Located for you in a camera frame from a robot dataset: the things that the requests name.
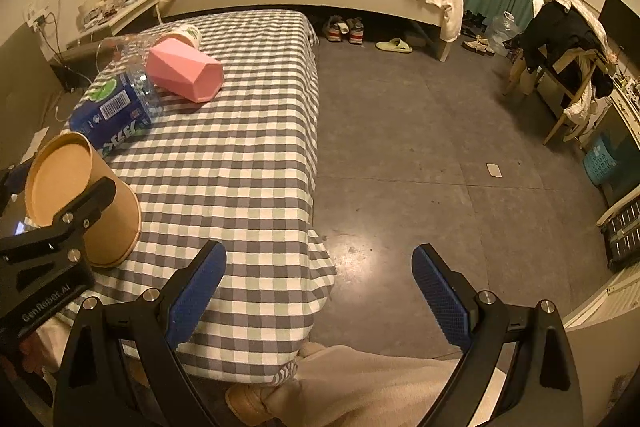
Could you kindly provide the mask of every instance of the small white card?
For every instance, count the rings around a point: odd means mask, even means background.
[[[486,168],[489,169],[489,174],[494,178],[502,178],[500,168],[495,163],[487,163]]]
[[[20,163],[27,161],[36,152],[38,152],[38,147],[40,147],[40,144],[42,143],[42,140],[44,140],[44,137],[47,136],[48,130],[49,130],[49,127],[44,127],[40,129],[36,134],[33,135],[33,138],[31,139],[31,144],[29,145],[27,152],[24,153],[24,156],[20,160]]]

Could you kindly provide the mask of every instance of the hexagonal pink cup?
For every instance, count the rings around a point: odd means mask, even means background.
[[[224,82],[220,61],[177,39],[164,40],[149,50],[146,74],[156,86],[191,102],[209,102]]]

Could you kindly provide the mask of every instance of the paper cup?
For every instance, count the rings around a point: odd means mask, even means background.
[[[196,28],[193,24],[183,24],[178,26],[177,28],[168,31],[167,33],[162,34],[156,44],[159,44],[162,41],[167,39],[177,39],[180,42],[184,42],[188,46],[192,48],[200,50],[200,42],[202,41],[202,34],[200,30]]]
[[[121,263],[138,241],[142,214],[131,187],[76,132],[55,137],[38,153],[25,187],[29,218],[47,227],[64,206],[104,176],[115,182],[116,195],[100,219],[84,232],[87,258],[98,267]]]

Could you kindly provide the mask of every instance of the white cloth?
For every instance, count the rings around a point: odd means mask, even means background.
[[[327,347],[299,360],[295,378],[262,402],[287,427],[415,427],[457,363]],[[470,426],[490,418],[504,380],[495,369]]]

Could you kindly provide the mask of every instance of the gray and white checkered fabric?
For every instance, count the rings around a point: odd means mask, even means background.
[[[140,240],[119,266],[96,271],[95,288],[64,319],[70,323],[89,295],[112,303],[162,287],[207,239],[217,239],[227,251],[226,273],[178,357],[202,377],[282,381],[295,371],[298,348],[334,284],[334,264],[309,224],[317,38],[306,17],[290,10],[188,22],[202,32],[201,51],[222,62],[222,90],[204,105],[160,90],[164,115],[156,126],[106,158],[138,195]]]

